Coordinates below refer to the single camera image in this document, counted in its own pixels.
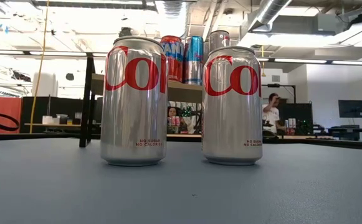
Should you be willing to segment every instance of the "can top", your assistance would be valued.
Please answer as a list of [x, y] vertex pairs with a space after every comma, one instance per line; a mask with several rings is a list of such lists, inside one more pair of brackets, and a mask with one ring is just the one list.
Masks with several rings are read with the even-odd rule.
[[186, 39], [189, 39], [189, 38], [192, 38], [192, 37], [197, 37], [199, 39], [203, 39], [201, 36], [198, 36], [198, 35], [187, 36]]
[[163, 41], [164, 38], [176, 39], [177, 41], [182, 41], [181, 38], [173, 36], [173, 35], [165, 35], [164, 37], [161, 38], [161, 41]]
[[215, 30], [215, 31], [212, 31], [210, 34], [212, 34], [212, 33], [214, 33], [214, 32], [225, 32], [225, 33], [229, 34], [229, 32], [226, 31], [226, 30]]
[[117, 41], [119, 41], [119, 40], [125, 40], [125, 39], [147, 40], [147, 41], [153, 42], [153, 43], [159, 45], [161, 48], [163, 48], [163, 47], [161, 46], [161, 44], [160, 44], [159, 42], [155, 41], [155, 40], [152, 40], [152, 39], [146, 38], [146, 37], [135, 37], [135, 36], [124, 36], [124, 37], [117, 38], [116, 40], [114, 40], [114, 43], [113, 43], [113, 44], [115, 44], [115, 43], [116, 43]]
[[240, 50], [247, 50], [247, 51], [249, 51], [249, 52], [251, 52], [251, 53], [253, 53], [253, 54], [255, 55], [255, 52], [254, 52], [252, 49], [250, 49], [250, 48], [248, 48], [248, 47], [241, 47], [241, 46], [227, 46], [227, 47], [219, 47], [219, 48], [217, 48], [217, 49], [215, 49], [215, 50], [211, 51], [211, 52], [209, 53], [209, 55], [211, 55], [211, 54], [212, 54], [212, 53], [214, 53], [214, 52], [217, 52], [218, 50], [225, 50], [225, 49], [240, 49]]

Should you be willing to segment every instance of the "red can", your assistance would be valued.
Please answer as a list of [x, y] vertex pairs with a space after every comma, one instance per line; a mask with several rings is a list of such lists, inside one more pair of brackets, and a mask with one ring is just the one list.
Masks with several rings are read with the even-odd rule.
[[161, 38], [161, 45], [168, 63], [168, 80], [182, 82], [183, 44], [179, 37], [167, 35]]

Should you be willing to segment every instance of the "monitor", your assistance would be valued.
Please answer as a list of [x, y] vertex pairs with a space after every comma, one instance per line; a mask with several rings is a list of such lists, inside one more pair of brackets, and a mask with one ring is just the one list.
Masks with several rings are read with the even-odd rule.
[[338, 112], [341, 118], [362, 118], [362, 100], [339, 100]]

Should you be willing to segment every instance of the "shelf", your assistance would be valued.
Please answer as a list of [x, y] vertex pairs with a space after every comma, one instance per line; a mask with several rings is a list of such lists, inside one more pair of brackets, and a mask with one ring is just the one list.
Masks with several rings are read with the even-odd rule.
[[182, 89], [182, 90], [197, 90], [202, 91], [203, 86], [201, 85], [190, 85], [190, 84], [184, 84], [179, 83], [175, 81], [168, 81], [168, 88], [176, 88], [176, 89]]
[[167, 134], [167, 137], [201, 138], [200, 134]]
[[[92, 93], [95, 95], [103, 95], [104, 75], [92, 74]], [[201, 85], [189, 85], [179, 82], [168, 82], [168, 100], [187, 103], [201, 103], [202, 102]]]

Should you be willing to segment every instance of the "diet coke can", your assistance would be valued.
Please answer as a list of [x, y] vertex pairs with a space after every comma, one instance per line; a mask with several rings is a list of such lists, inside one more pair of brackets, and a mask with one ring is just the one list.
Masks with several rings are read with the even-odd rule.
[[162, 46], [121, 37], [106, 58], [101, 157], [119, 166], [157, 164], [166, 154], [167, 82]]
[[228, 47], [231, 39], [229, 38], [229, 33], [227, 31], [217, 30], [210, 33], [208, 40], [208, 53], [211, 53], [213, 50], [216, 50], [220, 47]]
[[260, 63], [245, 47], [222, 47], [204, 66], [202, 151], [209, 162], [252, 165], [262, 157]]

